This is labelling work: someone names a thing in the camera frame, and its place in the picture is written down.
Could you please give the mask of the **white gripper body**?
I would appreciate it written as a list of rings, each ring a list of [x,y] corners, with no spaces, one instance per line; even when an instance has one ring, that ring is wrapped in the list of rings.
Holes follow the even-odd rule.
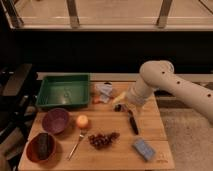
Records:
[[[126,106],[135,114],[140,114],[143,105],[146,103],[144,99],[139,99],[135,96],[125,96]]]

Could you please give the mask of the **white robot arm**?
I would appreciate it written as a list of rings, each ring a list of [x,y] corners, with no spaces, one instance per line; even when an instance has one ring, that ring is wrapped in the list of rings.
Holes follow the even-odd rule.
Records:
[[[144,105],[156,89],[169,92],[213,124],[213,90],[175,75],[172,63],[166,60],[145,62],[125,97],[134,105]]]

